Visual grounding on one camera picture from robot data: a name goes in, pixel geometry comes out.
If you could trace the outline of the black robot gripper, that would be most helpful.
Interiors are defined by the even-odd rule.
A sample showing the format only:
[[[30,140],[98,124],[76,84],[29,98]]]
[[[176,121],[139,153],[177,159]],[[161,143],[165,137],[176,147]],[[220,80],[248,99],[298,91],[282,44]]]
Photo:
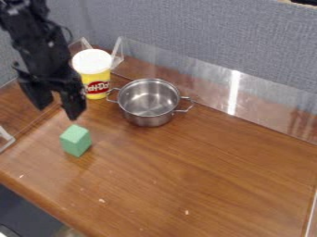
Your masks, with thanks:
[[[58,92],[66,117],[76,120],[86,108],[85,91],[69,66],[64,27],[48,15],[45,0],[0,0],[0,28],[25,63],[25,69],[11,65],[19,88],[38,110],[52,103],[50,92]]]

